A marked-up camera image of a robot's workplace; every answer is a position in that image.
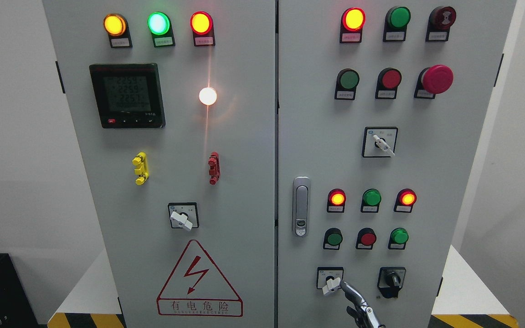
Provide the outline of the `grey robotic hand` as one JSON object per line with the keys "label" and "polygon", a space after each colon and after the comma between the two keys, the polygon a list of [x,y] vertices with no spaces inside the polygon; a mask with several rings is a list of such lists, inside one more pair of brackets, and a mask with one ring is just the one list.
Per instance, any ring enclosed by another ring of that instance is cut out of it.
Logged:
{"label": "grey robotic hand", "polygon": [[385,328],[386,326],[377,318],[372,307],[352,285],[341,281],[340,288],[344,291],[346,299],[354,304],[347,307],[347,313],[352,316],[359,328]]}

